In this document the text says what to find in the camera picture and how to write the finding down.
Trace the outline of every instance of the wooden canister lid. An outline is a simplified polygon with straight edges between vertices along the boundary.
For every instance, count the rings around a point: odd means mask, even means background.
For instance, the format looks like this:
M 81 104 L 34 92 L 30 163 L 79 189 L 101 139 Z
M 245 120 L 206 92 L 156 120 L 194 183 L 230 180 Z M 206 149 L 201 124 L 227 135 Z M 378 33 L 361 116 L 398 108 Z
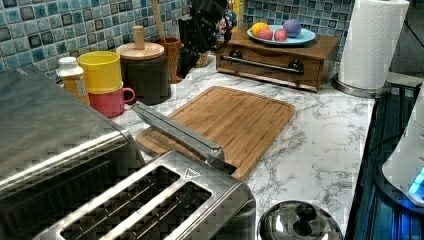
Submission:
M 119 46 L 116 53 L 122 58 L 131 60 L 148 60 L 162 56 L 165 49 L 156 43 L 144 42 L 144 29 L 142 26 L 134 26 L 134 43 Z

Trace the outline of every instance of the yellow fruit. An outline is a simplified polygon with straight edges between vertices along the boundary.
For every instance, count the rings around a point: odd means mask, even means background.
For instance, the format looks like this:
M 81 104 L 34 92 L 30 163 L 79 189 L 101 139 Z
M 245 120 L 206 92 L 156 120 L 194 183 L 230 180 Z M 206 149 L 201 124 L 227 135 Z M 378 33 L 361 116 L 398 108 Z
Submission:
M 263 23 L 263 22 L 258 22 L 258 23 L 253 24 L 253 26 L 252 26 L 252 35 L 254 37 L 257 37 L 258 34 L 259 34 L 259 32 L 261 30 L 263 30 L 263 29 L 269 29 L 268 24 Z

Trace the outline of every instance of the fruit bowl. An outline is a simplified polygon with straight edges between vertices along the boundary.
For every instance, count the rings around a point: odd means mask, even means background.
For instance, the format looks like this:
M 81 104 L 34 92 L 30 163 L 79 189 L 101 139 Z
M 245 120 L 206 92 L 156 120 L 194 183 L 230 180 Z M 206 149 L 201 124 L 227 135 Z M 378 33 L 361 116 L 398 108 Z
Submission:
M 271 29 L 271 31 L 275 32 L 278 29 L 283 29 L 283 26 L 282 25 L 269 25 L 269 29 Z M 249 30 L 247 30 L 247 34 L 251 38 L 253 38 L 253 39 L 255 39 L 255 40 L 259 41 L 259 42 L 262 42 L 262 43 L 265 43 L 265 44 L 269 44 L 269 45 L 279 45 L 279 46 L 284 46 L 284 45 L 302 45 L 302 44 L 308 43 L 308 42 L 310 42 L 310 41 L 312 41 L 312 40 L 315 39 L 315 33 L 311 32 L 311 31 L 309 31 L 307 29 L 304 29 L 304 28 L 302 28 L 302 30 L 300 31 L 300 34 L 297 37 L 295 37 L 295 38 L 287 38 L 286 41 L 284 41 L 284 42 L 275 41 L 274 38 L 272 38 L 271 40 L 265 40 L 265 39 L 261 39 L 261 38 L 255 37 L 252 34 L 252 29 L 251 28 L 249 28 Z

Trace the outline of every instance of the mug handle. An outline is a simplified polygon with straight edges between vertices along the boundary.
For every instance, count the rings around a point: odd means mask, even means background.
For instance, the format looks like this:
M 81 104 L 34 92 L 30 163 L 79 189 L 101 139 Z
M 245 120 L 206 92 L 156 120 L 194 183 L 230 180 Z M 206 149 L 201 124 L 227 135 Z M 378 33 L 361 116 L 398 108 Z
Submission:
M 134 98 L 135 98 L 135 92 L 134 92 L 134 90 L 132 90 L 132 88 L 123 88 L 122 91 L 124 93 L 125 92 L 130 92 L 131 93 L 131 97 L 130 98 L 125 99 L 125 97 L 124 97 L 124 103 L 129 103 L 132 100 L 134 100 Z

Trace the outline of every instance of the wooden cutting board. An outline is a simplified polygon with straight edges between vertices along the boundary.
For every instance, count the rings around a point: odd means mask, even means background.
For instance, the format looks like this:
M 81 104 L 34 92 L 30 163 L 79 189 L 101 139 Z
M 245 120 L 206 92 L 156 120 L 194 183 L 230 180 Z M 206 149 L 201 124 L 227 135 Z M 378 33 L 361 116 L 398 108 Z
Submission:
M 225 161 L 237 167 L 233 177 L 244 180 L 289 120 L 291 104 L 244 91 L 211 87 L 169 117 L 224 149 Z M 148 128 L 136 136 L 153 156 L 180 150 L 201 160 L 173 139 Z

